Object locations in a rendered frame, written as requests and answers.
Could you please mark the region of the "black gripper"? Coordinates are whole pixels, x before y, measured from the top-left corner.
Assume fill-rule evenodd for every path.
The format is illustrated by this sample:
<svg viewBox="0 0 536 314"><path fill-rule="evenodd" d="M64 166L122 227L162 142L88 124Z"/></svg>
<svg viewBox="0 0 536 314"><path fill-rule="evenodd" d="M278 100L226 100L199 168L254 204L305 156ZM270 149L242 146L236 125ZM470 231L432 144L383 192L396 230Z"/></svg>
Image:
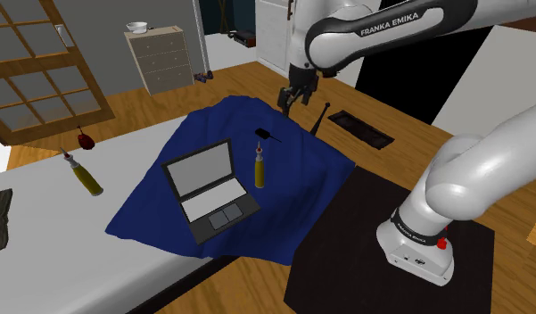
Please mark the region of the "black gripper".
<svg viewBox="0 0 536 314"><path fill-rule="evenodd" d="M317 70L315 68L303 69L291 64L289 66L289 87L281 87L278 98L277 106L282 110L282 114L287 117L289 115L290 108L301 90L301 103L304 105L309 104L309 99L312 94L317 90Z"/></svg>

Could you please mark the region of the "dark blue blanket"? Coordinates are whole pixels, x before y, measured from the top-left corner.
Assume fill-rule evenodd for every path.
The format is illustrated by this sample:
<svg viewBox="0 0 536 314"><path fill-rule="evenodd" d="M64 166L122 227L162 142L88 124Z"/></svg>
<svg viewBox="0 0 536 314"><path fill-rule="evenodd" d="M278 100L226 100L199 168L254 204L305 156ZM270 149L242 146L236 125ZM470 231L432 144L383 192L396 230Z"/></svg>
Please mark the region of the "dark blue blanket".
<svg viewBox="0 0 536 314"><path fill-rule="evenodd" d="M257 128L280 142L260 138L254 133ZM161 165L226 138L232 143L235 174L260 210L197 244ZM263 188L254 185L258 142L263 150ZM267 103L231 95L187 115L105 231L181 256L234 255L289 265L354 167L353 161Z"/></svg>

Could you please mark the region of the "thin black rod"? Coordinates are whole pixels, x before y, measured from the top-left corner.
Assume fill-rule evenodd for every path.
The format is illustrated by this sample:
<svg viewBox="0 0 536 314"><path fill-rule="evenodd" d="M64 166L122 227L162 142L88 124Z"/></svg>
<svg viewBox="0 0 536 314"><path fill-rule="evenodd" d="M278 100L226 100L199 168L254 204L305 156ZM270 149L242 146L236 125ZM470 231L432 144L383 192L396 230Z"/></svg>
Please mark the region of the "thin black rod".
<svg viewBox="0 0 536 314"><path fill-rule="evenodd" d="M319 117L317 118L316 123L313 125L313 127L312 127L312 129L311 129L311 131L310 131L310 134L311 134L312 136L315 136L315 135L317 134L318 129L319 129L319 126L320 126L320 124L321 124L323 118L325 117L325 114L326 114L327 109L328 109L330 106L331 106L331 104L330 104L329 102L326 102L326 103L325 103L325 107L324 107L323 111L320 113Z"/></svg>

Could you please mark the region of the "small black brush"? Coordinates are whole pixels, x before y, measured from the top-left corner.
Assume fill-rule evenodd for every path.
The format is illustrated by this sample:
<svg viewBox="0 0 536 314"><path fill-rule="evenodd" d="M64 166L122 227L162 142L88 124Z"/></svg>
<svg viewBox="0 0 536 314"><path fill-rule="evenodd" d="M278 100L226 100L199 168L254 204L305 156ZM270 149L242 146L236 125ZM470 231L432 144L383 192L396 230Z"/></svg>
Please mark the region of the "small black brush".
<svg viewBox="0 0 536 314"><path fill-rule="evenodd" d="M257 128L254 133L259 136L260 138L262 139L269 139L269 138L272 138L274 140L276 140L277 142L280 142L279 139L275 138L274 136L272 136L270 134L269 131L267 131L266 129L263 129L263 128Z"/></svg>

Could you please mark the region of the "white bed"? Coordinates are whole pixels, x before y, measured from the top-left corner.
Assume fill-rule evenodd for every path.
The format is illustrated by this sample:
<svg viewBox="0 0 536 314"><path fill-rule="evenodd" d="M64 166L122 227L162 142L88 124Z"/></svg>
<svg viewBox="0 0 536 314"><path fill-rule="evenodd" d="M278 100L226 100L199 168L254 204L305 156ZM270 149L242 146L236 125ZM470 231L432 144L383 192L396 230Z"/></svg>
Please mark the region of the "white bed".
<svg viewBox="0 0 536 314"><path fill-rule="evenodd" d="M12 190L0 251L0 314L128 314L169 288L184 293L228 258L178 256L108 235L106 226L178 129L173 119L77 149L103 187L92 196L54 156L0 173Z"/></svg>

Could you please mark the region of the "black robot stand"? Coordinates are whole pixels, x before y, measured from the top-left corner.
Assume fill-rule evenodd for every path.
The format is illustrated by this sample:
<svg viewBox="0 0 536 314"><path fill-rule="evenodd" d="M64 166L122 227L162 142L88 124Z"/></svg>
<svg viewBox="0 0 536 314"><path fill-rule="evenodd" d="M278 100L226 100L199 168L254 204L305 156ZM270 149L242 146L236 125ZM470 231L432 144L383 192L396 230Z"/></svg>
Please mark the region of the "black robot stand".
<svg viewBox="0 0 536 314"><path fill-rule="evenodd" d="M491 314L493 230L449 224L455 268L443 287L385 259L376 228L407 195L355 168L295 251L284 302L296 314Z"/></svg>

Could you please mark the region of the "black box on floor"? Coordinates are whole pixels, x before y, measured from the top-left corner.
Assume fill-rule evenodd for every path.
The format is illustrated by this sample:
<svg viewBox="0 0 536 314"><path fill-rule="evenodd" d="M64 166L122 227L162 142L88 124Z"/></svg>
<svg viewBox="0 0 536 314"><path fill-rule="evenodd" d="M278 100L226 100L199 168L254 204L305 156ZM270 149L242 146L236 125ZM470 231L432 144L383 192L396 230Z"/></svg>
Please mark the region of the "black box on floor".
<svg viewBox="0 0 536 314"><path fill-rule="evenodd" d="M256 35L249 30L238 30L232 32L230 37L237 43L244 45L247 48L256 46Z"/></svg>

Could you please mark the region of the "beige chest of drawers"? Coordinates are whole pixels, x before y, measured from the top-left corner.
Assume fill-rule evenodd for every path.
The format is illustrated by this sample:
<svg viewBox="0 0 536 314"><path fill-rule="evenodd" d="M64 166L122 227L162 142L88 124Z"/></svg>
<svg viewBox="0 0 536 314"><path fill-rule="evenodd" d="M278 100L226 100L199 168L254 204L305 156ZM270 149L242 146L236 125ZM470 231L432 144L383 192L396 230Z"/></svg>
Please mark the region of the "beige chest of drawers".
<svg viewBox="0 0 536 314"><path fill-rule="evenodd" d="M178 26L124 33L149 95L194 84L184 31Z"/></svg>

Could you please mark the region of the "wooden lattice window frame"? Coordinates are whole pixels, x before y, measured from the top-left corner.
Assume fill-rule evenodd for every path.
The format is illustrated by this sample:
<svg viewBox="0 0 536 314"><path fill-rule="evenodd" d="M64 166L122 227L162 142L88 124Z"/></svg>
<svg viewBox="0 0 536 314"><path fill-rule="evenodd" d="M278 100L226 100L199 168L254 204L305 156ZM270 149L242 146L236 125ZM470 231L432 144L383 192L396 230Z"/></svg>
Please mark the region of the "wooden lattice window frame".
<svg viewBox="0 0 536 314"><path fill-rule="evenodd" d="M114 116L53 0L0 0L0 143Z"/></svg>

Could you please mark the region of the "dark red apple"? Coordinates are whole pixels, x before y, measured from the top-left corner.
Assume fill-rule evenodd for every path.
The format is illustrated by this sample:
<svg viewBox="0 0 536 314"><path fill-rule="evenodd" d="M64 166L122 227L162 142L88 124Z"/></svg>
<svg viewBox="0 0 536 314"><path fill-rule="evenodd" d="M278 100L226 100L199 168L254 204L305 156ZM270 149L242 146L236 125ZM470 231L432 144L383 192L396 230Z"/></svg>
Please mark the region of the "dark red apple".
<svg viewBox="0 0 536 314"><path fill-rule="evenodd" d="M78 135L78 143L80 147L84 150L92 150L95 147L95 141L87 134L85 134L81 128L78 126L80 134Z"/></svg>

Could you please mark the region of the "yellow bottle with red tip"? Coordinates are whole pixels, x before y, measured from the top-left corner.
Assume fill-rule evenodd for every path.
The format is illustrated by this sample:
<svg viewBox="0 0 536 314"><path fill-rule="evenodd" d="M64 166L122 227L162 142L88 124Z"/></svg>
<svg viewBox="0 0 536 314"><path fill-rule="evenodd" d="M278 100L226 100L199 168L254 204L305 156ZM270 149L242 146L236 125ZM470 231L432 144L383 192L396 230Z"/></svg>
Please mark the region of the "yellow bottle with red tip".
<svg viewBox="0 0 536 314"><path fill-rule="evenodd" d="M86 190L92 195L97 196L103 192L103 188L97 183L94 177L77 161L74 160L73 156L67 153L62 147L61 151L63 153L64 160L70 164L70 167L78 178L80 183L86 188Z"/></svg>
<svg viewBox="0 0 536 314"><path fill-rule="evenodd" d="M255 170L254 170L254 185L257 188L263 188L265 186L265 176L264 176L264 161L262 156L262 148L260 142L258 142L256 148L256 158L255 158Z"/></svg>

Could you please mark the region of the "grey open laptop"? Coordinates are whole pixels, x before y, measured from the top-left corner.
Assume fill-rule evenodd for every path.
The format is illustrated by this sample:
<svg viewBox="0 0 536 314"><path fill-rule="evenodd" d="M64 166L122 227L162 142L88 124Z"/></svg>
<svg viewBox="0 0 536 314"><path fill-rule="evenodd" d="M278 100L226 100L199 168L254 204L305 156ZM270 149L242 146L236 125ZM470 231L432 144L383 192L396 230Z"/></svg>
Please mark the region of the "grey open laptop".
<svg viewBox="0 0 536 314"><path fill-rule="evenodd" d="M235 175L229 138L166 161L161 167L197 244L260 210Z"/></svg>

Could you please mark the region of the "black floor grate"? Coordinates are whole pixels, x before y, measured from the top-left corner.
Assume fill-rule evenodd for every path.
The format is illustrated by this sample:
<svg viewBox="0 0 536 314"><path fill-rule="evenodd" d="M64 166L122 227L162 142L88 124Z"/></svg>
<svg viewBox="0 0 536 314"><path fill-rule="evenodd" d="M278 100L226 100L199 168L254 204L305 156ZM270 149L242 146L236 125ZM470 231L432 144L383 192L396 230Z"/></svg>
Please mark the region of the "black floor grate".
<svg viewBox="0 0 536 314"><path fill-rule="evenodd" d="M333 123L337 124L347 132L351 133L357 139L367 143L377 150L385 148L391 144L394 138L386 135L384 132L368 125L345 110L341 110L328 117Z"/></svg>

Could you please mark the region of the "white door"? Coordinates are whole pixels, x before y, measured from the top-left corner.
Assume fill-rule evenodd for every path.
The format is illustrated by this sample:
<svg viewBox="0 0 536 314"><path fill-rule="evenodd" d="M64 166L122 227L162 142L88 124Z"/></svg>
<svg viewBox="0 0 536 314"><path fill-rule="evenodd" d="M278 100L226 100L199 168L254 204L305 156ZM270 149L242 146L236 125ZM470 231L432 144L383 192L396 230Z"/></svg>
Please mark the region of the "white door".
<svg viewBox="0 0 536 314"><path fill-rule="evenodd" d="M287 13L287 0L255 0L257 59L286 78L292 24L287 20Z"/></svg>

